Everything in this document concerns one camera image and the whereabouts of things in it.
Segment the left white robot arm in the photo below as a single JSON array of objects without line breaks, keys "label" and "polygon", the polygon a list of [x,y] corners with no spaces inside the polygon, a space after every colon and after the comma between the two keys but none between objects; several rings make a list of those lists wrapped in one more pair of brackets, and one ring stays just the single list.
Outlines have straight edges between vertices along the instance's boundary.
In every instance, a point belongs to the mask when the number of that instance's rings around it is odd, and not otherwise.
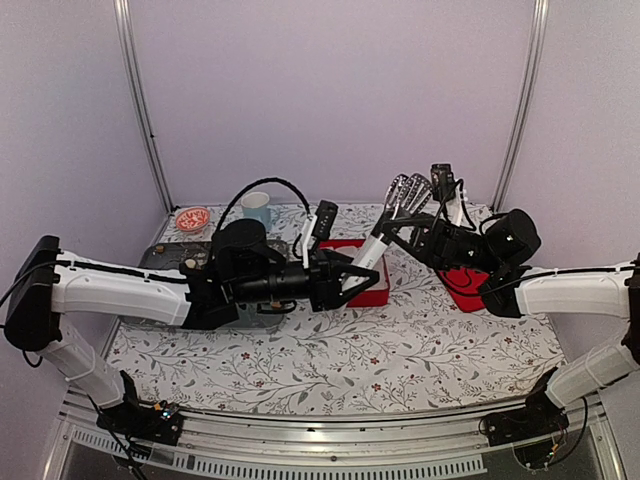
[{"label": "left white robot arm", "polygon": [[134,317],[186,330],[212,331],[238,320],[242,304],[310,302],[313,311],[339,309],[375,285],[377,271],[332,250],[304,250],[289,261],[270,247],[263,224],[236,220],[212,237],[203,266],[156,271],[100,264],[62,251],[42,237],[2,297],[4,335],[23,352],[50,361],[128,434],[148,426],[135,386],[98,359],[62,317],[92,312]]}]

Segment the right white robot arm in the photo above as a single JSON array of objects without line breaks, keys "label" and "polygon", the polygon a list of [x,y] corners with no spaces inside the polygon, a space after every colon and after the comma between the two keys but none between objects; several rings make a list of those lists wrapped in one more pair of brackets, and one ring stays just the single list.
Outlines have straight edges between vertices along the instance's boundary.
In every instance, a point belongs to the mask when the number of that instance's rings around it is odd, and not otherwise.
[{"label": "right white robot arm", "polygon": [[386,220],[381,231],[436,273],[458,267],[485,273],[474,294],[495,316],[593,314],[627,321],[627,331],[613,341],[543,374],[517,415],[517,427],[524,435],[539,435],[573,401],[638,370],[637,260],[605,267],[530,267],[526,262],[541,239],[531,217],[520,209],[495,214],[476,231],[429,214]]}]

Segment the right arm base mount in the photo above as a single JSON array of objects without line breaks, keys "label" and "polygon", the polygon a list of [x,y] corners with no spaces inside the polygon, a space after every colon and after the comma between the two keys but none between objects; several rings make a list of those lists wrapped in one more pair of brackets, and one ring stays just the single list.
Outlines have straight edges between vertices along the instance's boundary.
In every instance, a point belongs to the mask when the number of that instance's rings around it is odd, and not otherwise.
[{"label": "right arm base mount", "polygon": [[494,412],[481,418],[478,431],[490,446],[524,441],[562,431],[569,427],[563,407],[557,407],[546,395],[546,388],[557,367],[545,372],[524,400],[524,406]]}]

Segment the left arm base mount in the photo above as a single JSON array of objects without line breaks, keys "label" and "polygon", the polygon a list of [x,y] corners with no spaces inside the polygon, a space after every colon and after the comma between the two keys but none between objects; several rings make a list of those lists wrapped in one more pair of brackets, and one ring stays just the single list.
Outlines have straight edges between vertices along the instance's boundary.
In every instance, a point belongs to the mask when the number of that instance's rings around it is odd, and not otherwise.
[{"label": "left arm base mount", "polygon": [[133,379],[120,371],[124,394],[122,402],[110,408],[99,408],[99,428],[127,438],[176,446],[182,434],[184,417],[177,403],[161,400],[153,406],[139,402]]}]

